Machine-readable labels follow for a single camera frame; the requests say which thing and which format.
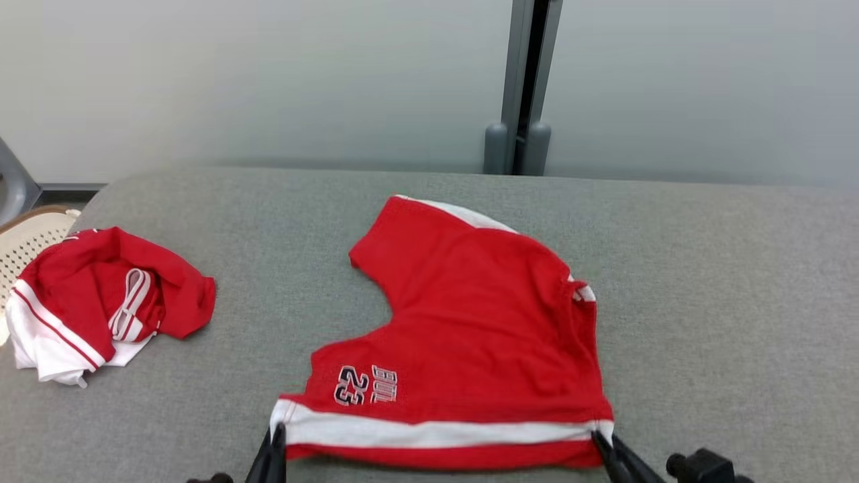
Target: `clothing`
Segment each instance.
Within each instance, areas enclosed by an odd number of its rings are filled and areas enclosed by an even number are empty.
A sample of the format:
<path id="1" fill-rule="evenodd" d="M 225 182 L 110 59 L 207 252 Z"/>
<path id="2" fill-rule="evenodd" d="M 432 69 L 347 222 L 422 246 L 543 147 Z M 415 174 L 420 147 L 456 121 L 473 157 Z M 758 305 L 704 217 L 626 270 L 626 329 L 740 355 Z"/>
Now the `clothing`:
<path id="1" fill-rule="evenodd" d="M 434 469 L 601 464 L 611 437 L 596 300 L 551 250 L 459 206 L 390 198 L 352 248 L 385 292 L 385 326 L 322 347 L 284 394 L 288 459 Z"/>
<path id="2" fill-rule="evenodd" d="M 122 229 L 86 230 L 47 248 L 9 293 L 19 369 L 86 387 L 85 370 L 125 366 L 156 334 L 184 339 L 211 318 L 215 280 Z"/>

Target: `gray wall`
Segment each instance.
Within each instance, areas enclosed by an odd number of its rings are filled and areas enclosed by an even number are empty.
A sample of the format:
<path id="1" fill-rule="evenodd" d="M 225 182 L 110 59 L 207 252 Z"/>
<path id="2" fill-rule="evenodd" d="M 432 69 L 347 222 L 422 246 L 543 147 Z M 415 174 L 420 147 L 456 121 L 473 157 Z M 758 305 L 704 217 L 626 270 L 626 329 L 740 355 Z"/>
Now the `gray wall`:
<path id="1" fill-rule="evenodd" d="M 484 130 L 501 118 L 510 11 L 3 0 L 0 138 L 39 183 L 286 160 L 479 172 Z"/>
<path id="2" fill-rule="evenodd" d="M 856 0 L 564 0 L 546 174 L 859 184 Z"/>

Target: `white trim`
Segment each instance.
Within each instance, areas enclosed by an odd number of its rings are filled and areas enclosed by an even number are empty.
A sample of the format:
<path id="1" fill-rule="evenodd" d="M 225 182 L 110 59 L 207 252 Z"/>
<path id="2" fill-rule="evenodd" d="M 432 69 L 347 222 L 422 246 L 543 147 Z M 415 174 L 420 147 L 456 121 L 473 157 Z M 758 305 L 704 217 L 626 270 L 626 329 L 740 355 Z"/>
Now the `white trim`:
<path id="1" fill-rule="evenodd" d="M 499 229 L 502 231 L 508 231 L 509 233 L 516 233 L 517 235 L 519 234 L 518 231 L 510 228 L 506 224 L 501 223 L 494 218 L 487 217 L 483 213 L 479 213 L 479 212 L 474 211 L 474 210 L 469 210 L 468 208 L 466 208 L 464 206 L 451 205 L 449 203 L 442 203 L 441 201 L 432 201 L 429 199 L 410 198 L 410 197 L 405 196 L 403 194 L 395 194 L 394 196 L 396 198 L 406 199 L 408 201 L 414 201 L 416 203 L 422 203 L 424 205 L 432 206 L 438 210 L 446 212 L 448 215 L 451 215 L 452 217 L 456 217 L 456 218 L 462 220 L 463 222 L 470 224 L 474 228 Z M 572 275 L 570 275 L 568 280 L 570 282 L 575 281 L 575 279 L 573 278 Z M 596 295 L 594 294 L 594 291 L 591 290 L 589 285 L 585 285 L 584 287 L 579 289 L 577 291 L 577 293 L 578 293 L 578 296 L 581 297 L 582 299 L 584 299 L 586 302 L 596 302 Z"/>
<path id="2" fill-rule="evenodd" d="M 135 314 L 149 294 L 150 279 L 149 273 L 139 268 L 132 268 L 126 273 L 125 300 L 107 321 L 114 340 L 133 341 L 143 331 L 143 323 Z"/>
<path id="3" fill-rule="evenodd" d="M 352 416 L 318 413 L 292 400 L 281 399 L 271 412 L 270 428 L 286 424 L 287 444 L 340 448 L 444 449 L 486 444 L 536 444 L 588 441 L 591 431 L 612 440 L 614 421 L 582 423 L 469 423 L 426 421 L 415 425 Z"/>
<path id="4" fill-rule="evenodd" d="M 104 365 L 105 359 L 98 353 L 86 340 L 82 339 L 81 336 L 74 333 L 71 329 L 65 326 L 57 316 L 52 314 L 48 309 L 45 308 L 44 305 L 39 301 L 39 298 L 36 296 L 33 289 L 30 285 L 22 279 L 18 279 L 15 281 L 15 284 L 12 285 L 13 288 L 18 290 L 21 293 L 21 296 L 26 300 L 26 302 L 30 302 L 30 305 L 33 307 L 33 312 L 41 318 L 42 321 L 45 321 L 45 324 L 53 327 L 60 335 L 65 337 L 72 345 L 81 350 L 84 354 L 87 355 L 88 358 L 92 359 L 92 361 L 96 364 L 96 367 L 92 368 L 95 370 L 97 367 Z M 13 291 L 11 294 L 14 297 L 17 297 L 18 294 Z M 41 323 L 39 320 L 33 320 L 33 323 Z"/>
<path id="5" fill-rule="evenodd" d="M 432 201 L 429 199 L 409 198 L 408 196 L 402 194 L 395 194 L 394 196 L 396 196 L 397 198 L 408 199 L 409 201 L 417 201 L 418 203 L 423 203 L 424 205 L 430 205 L 454 217 L 459 218 L 460 220 L 470 224 L 474 228 L 500 229 L 503 231 L 508 231 L 510 233 L 519 233 L 518 231 L 510 228 L 504 223 L 501 223 L 493 218 L 487 217 L 483 213 L 469 210 L 464 206 L 451 205 L 449 203 L 442 203 L 441 201 Z"/>

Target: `basketball jersey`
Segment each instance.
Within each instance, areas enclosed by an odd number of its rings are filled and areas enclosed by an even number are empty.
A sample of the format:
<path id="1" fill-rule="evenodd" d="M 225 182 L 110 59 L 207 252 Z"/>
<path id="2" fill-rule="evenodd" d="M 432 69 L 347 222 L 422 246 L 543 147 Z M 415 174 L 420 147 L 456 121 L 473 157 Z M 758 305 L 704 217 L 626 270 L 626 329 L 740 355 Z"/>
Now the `basketball jersey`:
<path id="1" fill-rule="evenodd" d="M 411 468 L 599 466 L 612 409 L 596 300 L 549 248 L 475 211 L 390 198 L 350 251 L 393 316 L 311 357 L 283 394 L 288 459 L 327 454 Z"/>

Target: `gray fabric surface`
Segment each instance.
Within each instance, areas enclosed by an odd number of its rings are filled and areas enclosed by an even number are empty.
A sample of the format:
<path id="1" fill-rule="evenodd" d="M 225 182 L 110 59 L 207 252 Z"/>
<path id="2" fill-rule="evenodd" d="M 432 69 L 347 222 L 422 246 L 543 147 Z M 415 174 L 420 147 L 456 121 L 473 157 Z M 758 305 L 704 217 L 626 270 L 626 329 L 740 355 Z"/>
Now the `gray fabric surface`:
<path id="1" fill-rule="evenodd" d="M 114 183 L 77 228 L 118 225 L 218 283 L 210 325 L 155 338 L 86 389 L 0 349 L 0 480 L 243 480 L 309 356 L 386 323 L 347 252 L 387 196 L 468 206 L 556 250 L 594 287 L 618 434 L 662 470 L 707 446 L 758 483 L 859 474 L 859 197 L 813 189 L 212 168 Z M 439 474 L 315 459 L 289 483 L 597 482 L 559 468 Z"/>

